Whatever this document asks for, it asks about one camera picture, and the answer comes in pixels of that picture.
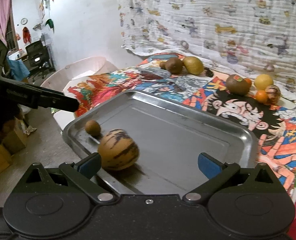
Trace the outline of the striped pepino melon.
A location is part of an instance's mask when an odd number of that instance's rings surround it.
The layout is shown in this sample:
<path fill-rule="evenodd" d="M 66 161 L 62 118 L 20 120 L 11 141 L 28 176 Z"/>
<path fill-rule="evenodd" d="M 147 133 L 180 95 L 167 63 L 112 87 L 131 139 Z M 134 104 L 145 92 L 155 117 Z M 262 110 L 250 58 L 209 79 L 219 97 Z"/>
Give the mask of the striped pepino melon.
<path fill-rule="evenodd" d="M 281 98 L 281 91 L 278 86 L 276 85 L 270 85 L 265 88 L 265 92 L 268 96 L 267 104 L 277 104 L 279 102 L 279 99 Z"/>
<path fill-rule="evenodd" d="M 102 168 L 114 171 L 132 166 L 140 156 L 138 145 L 123 129 L 113 129 L 104 135 L 97 152 Z"/>

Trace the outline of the small round brown fruit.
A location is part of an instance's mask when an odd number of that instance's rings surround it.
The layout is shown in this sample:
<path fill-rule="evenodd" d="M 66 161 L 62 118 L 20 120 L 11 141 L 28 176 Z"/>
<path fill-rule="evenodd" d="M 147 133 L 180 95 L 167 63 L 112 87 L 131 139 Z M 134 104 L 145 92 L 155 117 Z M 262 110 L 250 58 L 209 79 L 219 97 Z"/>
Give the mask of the small round brown fruit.
<path fill-rule="evenodd" d="M 85 124 L 85 131 L 92 137 L 98 137 L 101 134 L 101 127 L 95 120 L 89 120 Z"/>

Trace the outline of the small orange tangerine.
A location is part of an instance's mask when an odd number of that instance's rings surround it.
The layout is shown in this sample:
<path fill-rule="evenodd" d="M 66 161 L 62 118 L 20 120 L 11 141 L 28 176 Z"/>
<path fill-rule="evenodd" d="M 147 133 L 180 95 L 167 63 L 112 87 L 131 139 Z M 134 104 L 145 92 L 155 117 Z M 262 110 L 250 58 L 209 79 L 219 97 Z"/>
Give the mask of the small orange tangerine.
<path fill-rule="evenodd" d="M 268 102 L 268 94 L 264 90 L 258 90 L 255 94 L 255 99 L 262 104 L 266 104 Z"/>

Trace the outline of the kiwi with sticker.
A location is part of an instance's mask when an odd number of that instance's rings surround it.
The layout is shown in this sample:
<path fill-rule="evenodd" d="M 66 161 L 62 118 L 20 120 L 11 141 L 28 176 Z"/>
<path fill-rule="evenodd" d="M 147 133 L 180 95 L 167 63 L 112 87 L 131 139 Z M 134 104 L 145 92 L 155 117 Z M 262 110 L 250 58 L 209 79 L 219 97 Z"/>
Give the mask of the kiwi with sticker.
<path fill-rule="evenodd" d="M 246 95 L 250 91 L 249 83 L 237 74 L 230 75 L 226 79 L 226 88 L 233 94 Z"/>

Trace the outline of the yellow lemon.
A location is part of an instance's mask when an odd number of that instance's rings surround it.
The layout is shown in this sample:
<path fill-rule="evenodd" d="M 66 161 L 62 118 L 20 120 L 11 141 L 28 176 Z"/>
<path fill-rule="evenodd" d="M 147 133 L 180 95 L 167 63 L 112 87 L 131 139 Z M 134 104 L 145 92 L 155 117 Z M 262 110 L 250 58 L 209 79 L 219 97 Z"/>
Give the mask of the yellow lemon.
<path fill-rule="evenodd" d="M 266 87 L 274 85 L 274 82 L 268 74 L 260 74 L 255 78 L 254 85 L 257 90 L 265 90 Z"/>

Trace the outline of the green-yellow pear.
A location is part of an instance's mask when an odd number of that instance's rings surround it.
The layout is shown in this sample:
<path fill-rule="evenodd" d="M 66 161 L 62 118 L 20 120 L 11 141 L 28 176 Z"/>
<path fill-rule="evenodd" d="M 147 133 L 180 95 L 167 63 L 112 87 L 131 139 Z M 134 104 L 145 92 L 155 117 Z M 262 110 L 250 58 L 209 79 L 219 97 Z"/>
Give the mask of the green-yellow pear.
<path fill-rule="evenodd" d="M 182 62 L 187 71 L 192 75 L 200 75 L 204 71 L 203 63 L 197 57 L 186 56 Z"/>

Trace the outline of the large brown kiwi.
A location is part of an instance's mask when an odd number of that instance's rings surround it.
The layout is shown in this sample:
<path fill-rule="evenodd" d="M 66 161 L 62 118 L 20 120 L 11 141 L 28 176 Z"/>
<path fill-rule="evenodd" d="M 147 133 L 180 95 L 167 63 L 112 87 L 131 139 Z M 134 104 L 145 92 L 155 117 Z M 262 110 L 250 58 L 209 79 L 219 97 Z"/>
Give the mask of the large brown kiwi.
<path fill-rule="evenodd" d="M 171 74 L 179 74 L 183 69 L 183 62 L 177 57 L 172 57 L 166 61 L 165 69 Z"/>

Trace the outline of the small brown kiwi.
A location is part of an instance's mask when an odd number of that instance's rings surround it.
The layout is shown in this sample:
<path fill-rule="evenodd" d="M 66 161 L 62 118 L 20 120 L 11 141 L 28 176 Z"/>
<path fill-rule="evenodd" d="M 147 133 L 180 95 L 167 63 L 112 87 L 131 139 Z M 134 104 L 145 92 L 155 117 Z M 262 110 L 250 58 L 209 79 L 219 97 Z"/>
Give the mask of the small brown kiwi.
<path fill-rule="evenodd" d="M 165 67 L 165 62 L 161 62 L 161 63 L 159 64 L 159 66 L 160 66 L 161 69 L 166 69 L 166 67 Z"/>

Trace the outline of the black office chair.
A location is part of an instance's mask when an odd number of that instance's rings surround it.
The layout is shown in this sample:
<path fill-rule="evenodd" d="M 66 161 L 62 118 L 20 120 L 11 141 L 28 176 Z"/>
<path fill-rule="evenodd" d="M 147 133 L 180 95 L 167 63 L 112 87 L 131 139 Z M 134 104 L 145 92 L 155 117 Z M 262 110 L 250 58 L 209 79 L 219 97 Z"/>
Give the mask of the black office chair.
<path fill-rule="evenodd" d="M 51 57 L 47 46 L 44 46 L 41 40 L 35 41 L 26 46 L 26 52 L 30 65 L 29 78 L 36 80 L 37 77 L 46 77 L 47 73 L 55 71 L 55 68 L 51 62 Z"/>

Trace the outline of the metal baking tray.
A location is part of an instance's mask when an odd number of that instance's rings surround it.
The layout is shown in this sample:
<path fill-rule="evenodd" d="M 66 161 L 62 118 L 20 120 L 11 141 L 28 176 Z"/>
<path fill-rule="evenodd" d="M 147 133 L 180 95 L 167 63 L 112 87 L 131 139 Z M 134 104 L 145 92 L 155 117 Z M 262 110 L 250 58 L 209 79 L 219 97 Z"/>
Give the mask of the metal baking tray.
<path fill-rule="evenodd" d="M 63 139 L 81 158 L 97 151 L 98 140 L 85 131 L 96 120 L 102 133 L 125 130 L 139 147 L 137 162 L 122 171 L 100 170 L 98 181 L 119 194 L 184 195 L 207 181 L 198 168 L 204 152 L 223 163 L 254 167 L 257 138 L 225 118 L 159 96 L 129 90 L 73 120 Z"/>

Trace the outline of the anime colouring poster mat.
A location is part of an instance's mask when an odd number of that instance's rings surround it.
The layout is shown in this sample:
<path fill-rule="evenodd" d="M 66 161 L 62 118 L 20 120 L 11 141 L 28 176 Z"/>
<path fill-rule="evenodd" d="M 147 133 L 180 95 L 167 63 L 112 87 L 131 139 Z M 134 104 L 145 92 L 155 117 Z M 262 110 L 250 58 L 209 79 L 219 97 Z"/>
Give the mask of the anime colouring poster mat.
<path fill-rule="evenodd" d="M 196 109 L 226 118 L 252 131 L 259 139 L 259 161 L 266 162 L 289 194 L 296 177 L 296 109 L 262 104 L 257 91 L 241 96 L 226 88 L 225 74 L 209 69 L 200 76 L 183 70 L 171 74 L 161 69 L 168 55 L 159 54 L 137 67 L 81 77 L 64 87 L 64 94 L 76 98 L 80 116 L 100 103 L 130 89 L 142 90 Z"/>

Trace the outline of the cartoon print white cloth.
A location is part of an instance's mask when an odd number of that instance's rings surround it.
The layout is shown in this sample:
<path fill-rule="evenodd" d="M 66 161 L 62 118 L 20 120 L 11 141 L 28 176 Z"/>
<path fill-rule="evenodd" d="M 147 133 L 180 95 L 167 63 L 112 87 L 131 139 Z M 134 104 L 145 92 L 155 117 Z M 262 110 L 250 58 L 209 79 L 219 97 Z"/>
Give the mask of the cartoon print white cloth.
<path fill-rule="evenodd" d="M 296 0 L 117 0 L 122 47 L 176 51 L 219 72 L 269 74 L 296 104 Z"/>

